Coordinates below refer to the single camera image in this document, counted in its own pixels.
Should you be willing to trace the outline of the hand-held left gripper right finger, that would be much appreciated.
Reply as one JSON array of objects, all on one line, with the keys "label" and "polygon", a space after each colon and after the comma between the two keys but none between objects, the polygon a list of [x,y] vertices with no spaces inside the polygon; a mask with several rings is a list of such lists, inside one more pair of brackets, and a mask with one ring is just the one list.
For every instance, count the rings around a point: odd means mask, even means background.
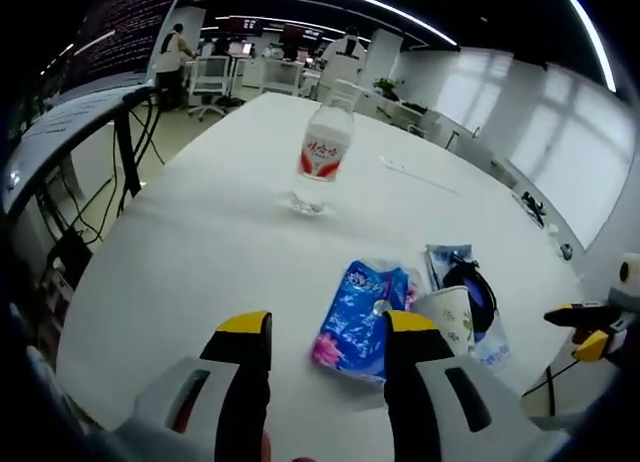
[{"label": "hand-held left gripper right finger", "polygon": [[436,324],[388,310],[384,399],[397,461],[525,461],[541,430],[518,396],[470,356],[456,356]]}]

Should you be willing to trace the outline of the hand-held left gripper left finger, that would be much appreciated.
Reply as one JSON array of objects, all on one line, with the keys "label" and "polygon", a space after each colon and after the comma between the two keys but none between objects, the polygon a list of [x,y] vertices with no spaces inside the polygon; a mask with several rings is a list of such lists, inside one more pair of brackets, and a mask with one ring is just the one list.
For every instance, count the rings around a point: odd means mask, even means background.
[{"label": "hand-held left gripper left finger", "polygon": [[134,461],[259,461],[270,402],[272,315],[234,316],[197,357],[135,399],[115,435]]}]

